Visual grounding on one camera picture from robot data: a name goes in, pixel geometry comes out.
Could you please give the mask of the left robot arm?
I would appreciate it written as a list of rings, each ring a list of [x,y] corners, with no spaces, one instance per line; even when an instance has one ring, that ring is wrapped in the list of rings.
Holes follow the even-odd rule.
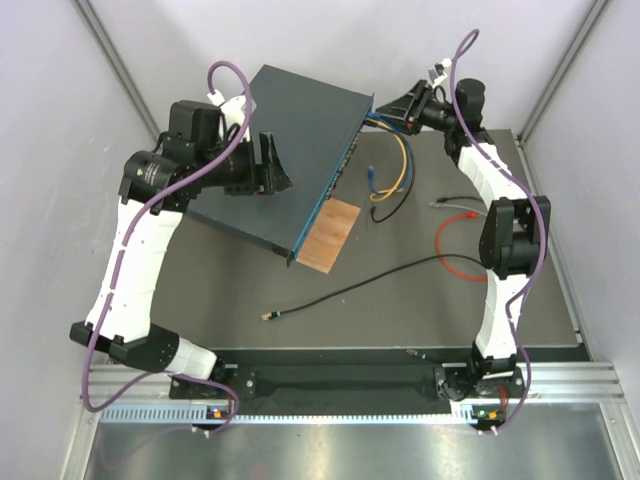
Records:
[[[205,396],[226,387],[216,354],[151,321],[151,307],[171,238],[189,203],[207,188],[232,196],[272,195],[292,180],[278,158],[274,136],[254,142],[246,99],[211,94],[207,102],[172,104],[169,128],[151,151],[124,164],[117,228],[98,297],[72,341],[147,373],[182,374]]]

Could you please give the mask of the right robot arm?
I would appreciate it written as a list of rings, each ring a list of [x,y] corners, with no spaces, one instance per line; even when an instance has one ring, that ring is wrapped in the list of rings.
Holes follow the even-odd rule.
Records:
[[[440,89],[420,80],[375,114],[405,135],[424,127],[441,132],[446,154],[487,209],[478,246],[487,276],[485,307],[461,387],[465,394],[487,396],[519,377],[517,326],[546,257],[551,204],[533,195],[500,159],[482,125],[484,83],[462,79],[451,99],[439,96]]]

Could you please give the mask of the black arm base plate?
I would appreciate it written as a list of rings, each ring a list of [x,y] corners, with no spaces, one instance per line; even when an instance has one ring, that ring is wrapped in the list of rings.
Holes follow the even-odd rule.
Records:
[[[248,365],[217,368],[213,379],[231,388],[243,415],[356,416],[447,413],[451,401],[506,400],[519,382],[473,388],[463,367],[428,362],[399,365]]]

